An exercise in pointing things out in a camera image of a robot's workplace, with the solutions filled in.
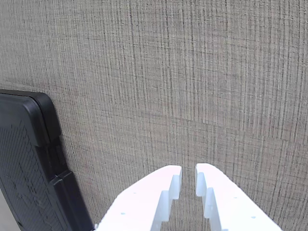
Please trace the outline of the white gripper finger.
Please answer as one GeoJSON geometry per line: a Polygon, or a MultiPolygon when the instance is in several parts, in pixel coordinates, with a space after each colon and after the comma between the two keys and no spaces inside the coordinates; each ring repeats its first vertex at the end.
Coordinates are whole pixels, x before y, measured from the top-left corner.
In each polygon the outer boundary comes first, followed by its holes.
{"type": "Polygon", "coordinates": [[[172,202],[180,197],[182,167],[162,167],[122,191],[97,231],[159,231],[168,222],[172,202]]]}
{"type": "Polygon", "coordinates": [[[280,231],[281,228],[221,170],[208,163],[195,167],[196,196],[212,231],[280,231]]]}

